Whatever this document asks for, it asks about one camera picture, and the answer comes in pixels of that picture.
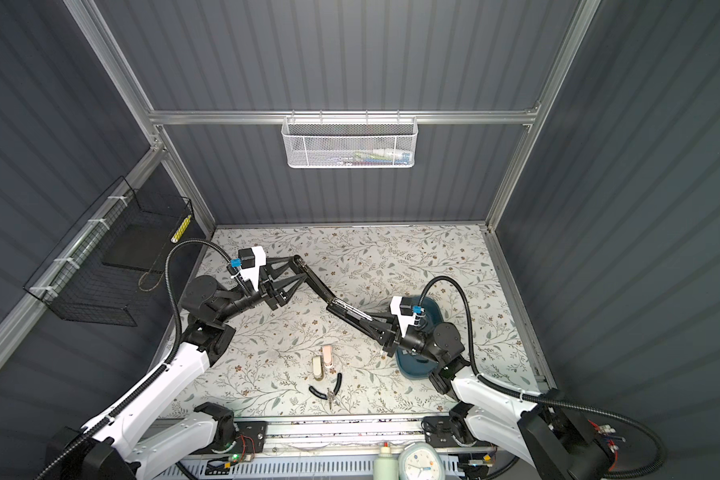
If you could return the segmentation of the black stapler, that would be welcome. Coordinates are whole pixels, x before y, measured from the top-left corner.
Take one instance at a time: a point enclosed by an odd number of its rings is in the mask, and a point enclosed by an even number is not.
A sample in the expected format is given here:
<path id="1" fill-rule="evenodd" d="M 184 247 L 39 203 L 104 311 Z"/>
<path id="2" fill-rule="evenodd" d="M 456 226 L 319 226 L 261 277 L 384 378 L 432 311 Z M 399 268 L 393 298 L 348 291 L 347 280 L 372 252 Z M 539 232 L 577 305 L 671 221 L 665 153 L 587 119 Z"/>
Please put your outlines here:
<path id="1" fill-rule="evenodd" d="M 370 315 L 336 296 L 301 256 L 293 256 L 290 267 L 295 274 L 304 276 L 304 282 L 325 302 L 326 310 L 346 324 L 375 340 L 393 332 L 392 324 L 383 316 Z"/>

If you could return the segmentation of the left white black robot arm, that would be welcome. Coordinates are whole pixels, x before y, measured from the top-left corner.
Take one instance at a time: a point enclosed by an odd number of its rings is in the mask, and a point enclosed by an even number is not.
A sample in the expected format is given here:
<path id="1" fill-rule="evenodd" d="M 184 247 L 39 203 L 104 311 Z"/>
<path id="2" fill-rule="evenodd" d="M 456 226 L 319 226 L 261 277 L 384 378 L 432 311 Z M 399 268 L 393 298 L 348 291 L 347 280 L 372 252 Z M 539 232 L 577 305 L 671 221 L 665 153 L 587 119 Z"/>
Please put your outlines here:
<path id="1" fill-rule="evenodd" d="M 228 320 L 260 304 L 285 306 L 308 277 L 298 256 L 265 259 L 260 248 L 227 260 L 227 288 L 204 275 L 189 282 L 176 307 L 186 312 L 166 357 L 121 398 L 79 429 L 64 428 L 46 450 L 41 479 L 153 479 L 191 453 L 240 456 L 249 441 L 234 412 L 204 402 L 177 424 L 149 435 L 171 400 L 227 351 L 236 330 Z"/>

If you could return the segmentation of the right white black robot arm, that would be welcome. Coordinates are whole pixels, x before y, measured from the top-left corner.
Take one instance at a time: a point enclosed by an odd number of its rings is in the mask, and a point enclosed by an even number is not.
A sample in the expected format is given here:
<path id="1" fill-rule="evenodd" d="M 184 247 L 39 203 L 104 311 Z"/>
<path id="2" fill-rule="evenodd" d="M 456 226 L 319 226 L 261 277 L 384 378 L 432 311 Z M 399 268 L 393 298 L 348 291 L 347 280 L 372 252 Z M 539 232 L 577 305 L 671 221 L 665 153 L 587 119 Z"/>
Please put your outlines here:
<path id="1" fill-rule="evenodd" d="M 483 383 L 464 359 L 453 324 L 439 324 L 430 333 L 387 326 L 376 340 L 389 354 L 403 349 L 437 364 L 430 380 L 438 392 L 459 401 L 451 411 L 453 431 L 468 442 L 499 446 L 533 465 L 542 479 L 602 479 L 615 463 L 615 453 L 582 414 Z"/>

